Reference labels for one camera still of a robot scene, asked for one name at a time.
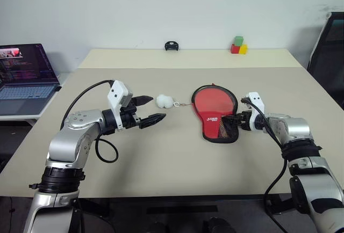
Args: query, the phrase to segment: laptop screen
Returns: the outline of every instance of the laptop screen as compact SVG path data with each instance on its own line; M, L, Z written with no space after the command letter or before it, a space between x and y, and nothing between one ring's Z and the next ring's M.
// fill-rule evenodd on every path
M2 83L57 83L42 44L0 46Z

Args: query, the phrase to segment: black chair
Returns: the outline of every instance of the black chair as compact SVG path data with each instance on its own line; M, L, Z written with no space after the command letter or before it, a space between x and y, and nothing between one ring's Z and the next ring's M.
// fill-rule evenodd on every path
M307 70L344 110L344 12L327 18Z

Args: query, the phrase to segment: white wall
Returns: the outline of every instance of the white wall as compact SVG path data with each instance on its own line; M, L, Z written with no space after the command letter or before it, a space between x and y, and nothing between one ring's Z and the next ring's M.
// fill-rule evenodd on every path
M303 65L344 0L1 0L0 45L41 42L58 71L91 48L288 48Z

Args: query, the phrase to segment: table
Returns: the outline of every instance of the table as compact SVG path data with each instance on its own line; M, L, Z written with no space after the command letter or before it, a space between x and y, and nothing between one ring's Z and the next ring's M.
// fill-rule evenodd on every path
M163 93L183 103L189 103L194 90L204 84L226 87L238 99L249 91L257 91L266 112L285 113L308 121L316 143L324 148L321 155L344 185L344 112L286 50L250 50L247 56L229 53L224 56L222 50L212 50L210 55L205 50L194 50L185 54L185 59L182 51L145 52L92 50L0 174L0 195L33 196L34 191L27 186L40 181L49 143L59 130L68 105L87 86L110 78L124 81L135 96L156 97ZM144 68L167 66L149 60L155 55L163 62L164 54L178 57L180 66L183 61L189 64L183 64L186 67L183 69ZM213 56L211 65L203 61L203 68L195 68L195 61L205 55ZM219 56L227 59L229 68L224 67L223 60L217 60ZM123 57L129 64L122 62ZM277 63L274 67L273 61L281 61L283 65ZM94 62L100 68L93 68ZM140 63L138 69L124 68L135 67L134 63ZM75 105L74 111L107 109L108 90L107 85L91 90ZM240 104L238 111L245 109ZM98 160L93 145L84 168L86 179L81 182L80 197L262 194L282 168L278 146L262 132L240 130L235 143L215 144L202 138L200 121L191 106L162 110L151 101L138 107L137 114L144 118L162 112L167 116L155 126L131 128L105 137L119 151L119 159L113 164ZM114 157L110 147L104 145L100 149L104 157ZM290 192L289 178L287 172L272 193Z
M63 86L64 83L66 82L68 76L70 75L70 73L64 72L64 73L60 73L57 78L60 82L60 86ZM55 96L57 95L58 92L54 93L54 95L50 98L50 100L48 101L48 103L45 105L45 107L43 108L43 110L39 113L39 114L35 114L35 115L6 115L6 116L0 116L0 121L26 121L28 122L31 126L34 126L34 124L36 123L36 120L38 120L43 112L47 109L47 107L50 105L50 103L53 101L53 99L55 98Z

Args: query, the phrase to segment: black cable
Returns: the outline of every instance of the black cable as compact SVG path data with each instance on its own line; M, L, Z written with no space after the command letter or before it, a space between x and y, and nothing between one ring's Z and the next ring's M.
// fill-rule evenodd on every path
M85 94L87 93L89 90L93 89L94 87L96 86L99 86L101 84L105 84L105 83L109 83L110 86L112 86L113 84L113 80L103 80L103 81L100 81L94 85L91 85L90 87L88 87L87 89L83 90L82 93L80 93L74 100L73 102L69 105L67 111L65 112L64 116L63 116L63 119L62 119L62 122L61 122L61 127L60 127L60 130L63 128L63 125L65 124L65 119L67 118L70 110L73 108L73 106L75 105L75 103Z
M79 198L76 199L77 205L79 206L80 210L80 225L81 225L81 233L85 233L85 217L84 217L84 211L82 210L81 203Z
M11 232L12 230L12 214L14 212L13 210L13 200L12 200L12 197L10 197L10 202L11 202L11 209L9 210L10 212L10 227L9 227L9 233Z
M241 99L241 102L242 103L246 103L252 107L254 107L258 113L262 116L264 122L265 122L265 128L266 128L266 131L267 133L271 136L271 138L277 143L277 145L282 149L283 146L282 144L279 142L279 140L277 139L273 129L271 128L270 124L269 124L269 121L267 120L267 118L265 117L264 113L256 106L254 105L251 101L249 101L248 99L246 98L242 98ZM272 221L284 232L284 233L288 233L283 227L282 225L274 218L274 216L272 215L272 213L269 211L268 209L268 204L267 204L267 201L268 201L268 195L269 195L269 192L271 191L271 189L276 185L276 183L283 177L285 171L286 171L286 166L287 166L287 160L284 159L284 164L283 164L283 167L282 167L282 170L280 171L280 173L278 174L278 176L275 178L275 180L270 184L270 186L266 189L265 193L264 193L264 196L263 196L263 205L264 205L264 210L265 210L265 213L272 219Z
M114 225L113 225L109 220L105 219L104 217L98 216L98 215L93 214L93 213L88 213L88 212L85 212L85 213L88 214L88 215L97 217L98 219L101 219L102 221L106 222L108 225L111 226L113 233L116 233L116 232L117 232L117 231L116 231L116 228L114 227Z
M97 155L97 157L102 161L102 162L106 162L106 163L114 163L116 160L118 160L118 150L117 150L117 148L111 143L111 142L109 142L109 141L107 141L107 140L105 140L105 139L101 139L100 138L100 136L101 136L101 134L99 134L98 135L98 137L96 138L96 155ZM113 159L113 160L108 160L108 159L104 159L102 156L101 156L101 154L99 153L99 148L98 148L98 144L99 144L99 141L102 141L102 142L105 142L105 143L108 143L113 149L114 149L114 151L115 151L115 153L116 153L116 157L115 157L115 159Z

